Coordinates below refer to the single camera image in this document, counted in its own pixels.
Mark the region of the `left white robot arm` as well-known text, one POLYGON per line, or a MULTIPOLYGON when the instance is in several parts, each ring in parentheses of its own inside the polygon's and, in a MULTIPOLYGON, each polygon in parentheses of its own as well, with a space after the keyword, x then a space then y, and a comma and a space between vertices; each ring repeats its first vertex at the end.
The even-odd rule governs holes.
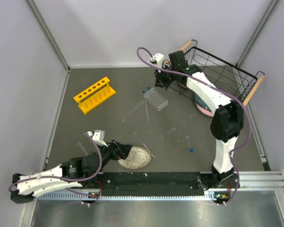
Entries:
POLYGON ((62 189, 94 187, 104 166, 111 160, 127 159, 133 148, 132 144, 122 144, 115 140, 92 140, 92 143, 96 152, 86 156, 72 158, 52 169, 33 175, 13 174, 9 187, 10 199, 16 204, 24 204, 62 189))

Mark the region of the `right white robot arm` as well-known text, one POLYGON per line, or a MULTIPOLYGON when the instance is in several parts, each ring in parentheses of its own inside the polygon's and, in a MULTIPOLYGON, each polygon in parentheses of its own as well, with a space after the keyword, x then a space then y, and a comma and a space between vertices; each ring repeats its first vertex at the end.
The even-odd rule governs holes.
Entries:
POLYGON ((193 91, 198 108, 212 117, 210 131, 216 140, 216 152, 211 180, 223 187, 235 171, 233 151, 244 126, 242 102, 218 89, 199 66, 190 65, 182 50, 169 54, 167 59, 157 53, 150 60, 157 67, 156 86, 168 88, 173 82, 179 83, 193 91))

